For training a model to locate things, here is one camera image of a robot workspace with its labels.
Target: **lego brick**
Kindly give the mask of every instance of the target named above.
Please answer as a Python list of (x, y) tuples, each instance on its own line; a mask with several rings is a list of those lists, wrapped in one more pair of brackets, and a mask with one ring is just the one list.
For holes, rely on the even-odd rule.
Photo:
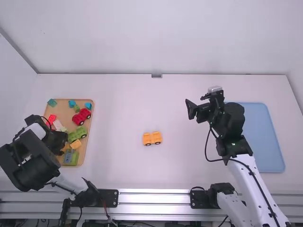
[(92, 104), (91, 103), (85, 103), (85, 108), (87, 108), (88, 110), (92, 109)]
[(56, 118), (57, 118), (57, 116), (56, 115), (53, 115), (53, 114), (51, 114), (51, 115), (49, 115), (49, 117), (48, 117), (48, 121), (49, 121), (49, 123), (52, 125), (53, 124), (53, 122), (56, 120)]
[(71, 149), (69, 149), (65, 152), (64, 159), (63, 159), (64, 164), (69, 164), (71, 162), (72, 153), (73, 152), (71, 151)]
[(79, 159), (79, 152), (71, 150), (65, 153), (63, 163), (69, 166), (76, 166)]
[(51, 107), (55, 107), (57, 105), (57, 102), (51, 98), (48, 100), (47, 104), (49, 104)]
[(61, 151), (65, 152), (70, 149), (70, 145), (68, 143), (65, 144), (64, 148), (61, 149)]
[(73, 108), (76, 113), (80, 111), (80, 107), (78, 105), (75, 105)]
[(53, 122), (53, 125), (55, 126), (57, 131), (61, 131), (61, 128), (63, 128), (61, 122), (58, 119)]
[(80, 140), (76, 140), (70, 146), (71, 146), (71, 148), (73, 148), (74, 150), (76, 150), (79, 147), (81, 147), (81, 142), (80, 142)]
[(68, 101), (68, 106), (69, 106), (70, 108), (73, 108), (75, 105), (76, 105), (76, 102), (75, 102), (74, 100)]
[(60, 128), (60, 131), (68, 133), (67, 128), (65, 128), (65, 127)]

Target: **white wall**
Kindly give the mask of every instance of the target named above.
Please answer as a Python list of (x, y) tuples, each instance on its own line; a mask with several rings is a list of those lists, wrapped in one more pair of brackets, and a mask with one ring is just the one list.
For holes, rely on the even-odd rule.
[(40, 73), (286, 74), (302, 110), (302, 12), (301, 0), (0, 0), (0, 27)]
[(0, 34), (0, 146), (21, 129), (24, 108), (37, 74)]

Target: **orange toy car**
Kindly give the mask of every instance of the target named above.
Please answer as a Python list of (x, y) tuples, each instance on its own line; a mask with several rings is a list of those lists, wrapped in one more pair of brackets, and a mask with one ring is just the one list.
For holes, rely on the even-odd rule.
[(150, 146), (151, 144), (161, 144), (163, 138), (161, 136), (161, 132), (154, 131), (152, 134), (144, 133), (143, 134), (143, 145)]

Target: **blue mat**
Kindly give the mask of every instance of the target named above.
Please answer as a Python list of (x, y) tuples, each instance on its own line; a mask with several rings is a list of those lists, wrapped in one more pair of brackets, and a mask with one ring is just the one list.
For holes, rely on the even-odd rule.
[(264, 103), (239, 103), (245, 108), (243, 135), (248, 141), (260, 172), (282, 173), (285, 163), (267, 106)]

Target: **red toy block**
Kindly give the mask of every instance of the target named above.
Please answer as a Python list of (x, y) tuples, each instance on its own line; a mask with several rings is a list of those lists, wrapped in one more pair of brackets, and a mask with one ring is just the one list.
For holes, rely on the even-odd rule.
[(57, 118), (57, 116), (56, 115), (53, 115), (53, 114), (51, 114), (49, 117), (48, 117), (48, 121), (49, 121), (49, 123), (52, 125), (53, 124), (53, 122), (56, 120), (56, 118)]
[(80, 109), (78, 114), (75, 114), (72, 117), (72, 121), (75, 122), (76, 125), (83, 125), (86, 119), (91, 117), (91, 112), (85, 108)]

